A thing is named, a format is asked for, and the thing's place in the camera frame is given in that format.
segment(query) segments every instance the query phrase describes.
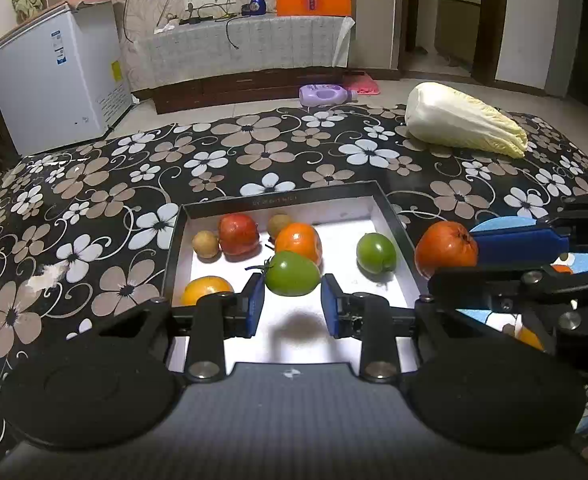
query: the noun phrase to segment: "freezer lid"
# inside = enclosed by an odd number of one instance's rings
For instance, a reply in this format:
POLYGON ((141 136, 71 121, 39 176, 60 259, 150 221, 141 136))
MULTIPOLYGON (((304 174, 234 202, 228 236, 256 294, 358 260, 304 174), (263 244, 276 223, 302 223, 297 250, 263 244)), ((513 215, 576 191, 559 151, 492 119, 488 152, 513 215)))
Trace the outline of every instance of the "freezer lid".
POLYGON ((63 14, 65 12, 76 11, 84 7, 91 7, 94 5, 105 4, 112 2, 113 0, 63 0, 56 5, 50 6, 47 9, 40 12, 37 16, 31 20, 21 23, 13 30, 9 31, 3 37, 0 38, 0 48, 5 46, 7 43, 15 40, 16 38, 23 35, 28 30, 39 25, 40 23, 63 14))

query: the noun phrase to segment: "doorway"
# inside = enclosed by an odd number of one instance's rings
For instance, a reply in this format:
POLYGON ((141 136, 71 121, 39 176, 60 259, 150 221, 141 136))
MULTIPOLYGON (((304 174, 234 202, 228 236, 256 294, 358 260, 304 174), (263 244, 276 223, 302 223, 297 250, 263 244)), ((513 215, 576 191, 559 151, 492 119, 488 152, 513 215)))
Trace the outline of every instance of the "doorway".
POLYGON ((404 2, 404 77, 494 82, 507 0, 404 2))

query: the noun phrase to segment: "white tablecloth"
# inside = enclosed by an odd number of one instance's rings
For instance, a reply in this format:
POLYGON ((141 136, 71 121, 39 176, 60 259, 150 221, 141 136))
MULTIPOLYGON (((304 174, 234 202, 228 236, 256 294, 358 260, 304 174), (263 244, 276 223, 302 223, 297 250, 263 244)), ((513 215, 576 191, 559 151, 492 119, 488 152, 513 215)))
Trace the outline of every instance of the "white tablecloth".
POLYGON ((354 20, 334 16, 249 16, 180 25, 136 41, 148 88, 267 68, 347 66, 354 20))

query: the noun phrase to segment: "cable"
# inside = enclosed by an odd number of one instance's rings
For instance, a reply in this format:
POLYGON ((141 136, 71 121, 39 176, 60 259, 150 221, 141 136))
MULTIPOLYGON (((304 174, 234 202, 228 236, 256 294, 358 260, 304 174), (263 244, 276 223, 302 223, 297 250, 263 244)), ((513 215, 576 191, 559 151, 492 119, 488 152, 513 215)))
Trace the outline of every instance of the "cable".
POLYGON ((167 5, 169 4, 170 0, 167 0, 165 2, 165 6, 163 7, 163 10, 161 10, 161 15, 158 16, 158 21, 156 22, 156 28, 158 28, 158 26, 161 24, 161 20, 163 18, 163 14, 165 13, 165 10, 167 10, 167 5))
POLYGON ((227 35, 227 41, 229 41, 229 44, 230 44, 231 46, 233 46, 233 47, 234 47, 236 50, 239 50, 239 49, 240 49, 240 47, 236 46, 236 45, 234 44, 234 41, 232 41, 232 40, 229 38, 229 22, 233 22, 234 20, 238 20, 238 19, 240 19, 240 18, 247 18, 247 16, 242 16, 242 15, 241 15, 241 16, 232 16, 231 18, 229 18, 229 19, 227 20, 227 23, 225 23, 225 34, 227 35))
POLYGON ((134 43, 132 40, 129 39, 129 36, 127 35, 127 3, 129 0, 125 0, 125 13, 123 16, 123 32, 125 33, 125 39, 129 42, 129 43, 134 43))
POLYGON ((229 18, 231 15, 230 13, 221 5, 221 4, 205 4, 205 5, 201 5, 200 7, 197 7, 195 10, 198 13, 199 18, 202 18, 202 16, 200 15, 200 9, 205 9, 206 7, 220 7, 221 10, 223 10, 225 13, 218 18, 216 21, 220 20, 220 19, 227 19, 229 18))

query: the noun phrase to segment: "blue bottle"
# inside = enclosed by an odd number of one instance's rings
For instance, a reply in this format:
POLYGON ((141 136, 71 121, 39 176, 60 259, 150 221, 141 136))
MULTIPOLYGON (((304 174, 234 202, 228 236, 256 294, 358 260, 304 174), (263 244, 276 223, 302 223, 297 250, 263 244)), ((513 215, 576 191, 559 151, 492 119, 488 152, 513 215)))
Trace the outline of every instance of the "blue bottle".
POLYGON ((267 12, 265 0, 250 0, 250 14, 252 16, 262 16, 267 12))

